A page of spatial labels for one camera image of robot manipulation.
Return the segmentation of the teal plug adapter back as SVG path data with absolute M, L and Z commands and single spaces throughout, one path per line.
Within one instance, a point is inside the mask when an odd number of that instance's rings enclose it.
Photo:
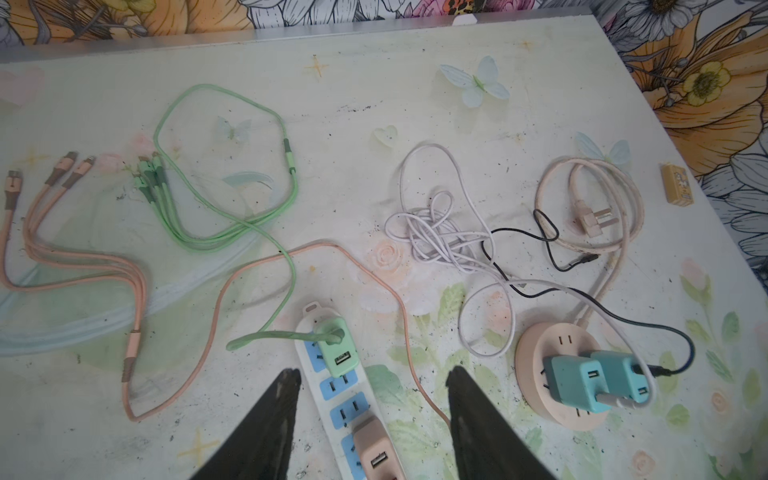
M 595 351 L 592 360 L 600 363 L 610 394 L 643 404 L 649 398 L 649 383 L 630 354 Z

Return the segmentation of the pink plug charger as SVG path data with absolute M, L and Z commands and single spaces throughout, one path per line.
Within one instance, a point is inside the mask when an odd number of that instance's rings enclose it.
M 368 480 L 406 479 L 397 451 L 378 417 L 362 422 L 353 432 L 353 442 Z

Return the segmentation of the round pink socket hub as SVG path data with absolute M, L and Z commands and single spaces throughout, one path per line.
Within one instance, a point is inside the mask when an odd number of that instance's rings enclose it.
M 590 431 L 611 406 L 598 400 L 609 392 L 601 363 L 591 356 L 598 342 L 569 323 L 542 322 L 525 330 L 514 365 L 526 402 L 545 419 L 574 431 Z

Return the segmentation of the teal plug adapter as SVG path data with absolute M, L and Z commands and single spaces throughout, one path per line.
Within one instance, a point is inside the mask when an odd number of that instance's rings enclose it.
M 611 407 L 597 396 L 608 393 L 602 367 L 584 356 L 550 356 L 543 360 L 546 385 L 552 398 L 568 407 L 590 414 L 606 412 Z
M 630 354 L 595 351 L 592 360 L 600 363 L 610 394 L 643 404 L 649 398 L 649 383 Z

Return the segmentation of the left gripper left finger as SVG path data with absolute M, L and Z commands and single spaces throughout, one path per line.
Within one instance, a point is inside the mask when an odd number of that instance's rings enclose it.
M 301 374 L 285 369 L 195 479 L 285 479 L 291 456 Z

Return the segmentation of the green plug adapter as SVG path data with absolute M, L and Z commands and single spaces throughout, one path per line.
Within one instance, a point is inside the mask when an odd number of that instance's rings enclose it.
M 359 365 L 359 355 L 348 325 L 342 317 L 319 322 L 315 333 L 323 335 L 317 344 L 332 377 L 339 378 L 356 369 Z

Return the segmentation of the white blue power strip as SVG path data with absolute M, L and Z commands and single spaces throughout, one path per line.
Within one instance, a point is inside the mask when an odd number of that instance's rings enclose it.
M 302 309 L 302 319 L 296 331 L 300 334 L 316 334 L 315 328 L 319 322 L 334 317 L 342 316 L 318 302 L 309 303 Z M 332 377 L 326 368 L 318 341 L 299 339 L 294 342 L 304 382 L 311 392 L 341 477 L 367 479 L 354 446 L 353 432 L 371 416 L 378 417 L 384 424 L 372 382 L 360 356 L 355 370 L 339 378 Z

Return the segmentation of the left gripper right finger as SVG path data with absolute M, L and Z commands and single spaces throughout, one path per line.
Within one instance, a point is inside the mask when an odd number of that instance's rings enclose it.
M 552 479 L 475 380 L 461 366 L 448 374 L 450 431 L 461 479 Z

